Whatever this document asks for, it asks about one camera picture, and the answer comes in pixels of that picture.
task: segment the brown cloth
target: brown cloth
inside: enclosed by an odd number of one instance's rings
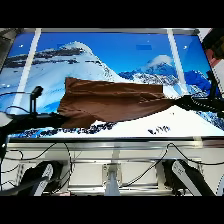
[[[66,78],[65,87],[58,112],[70,119],[63,128],[89,128],[96,120],[134,120],[166,110],[175,101],[165,98],[162,85]]]

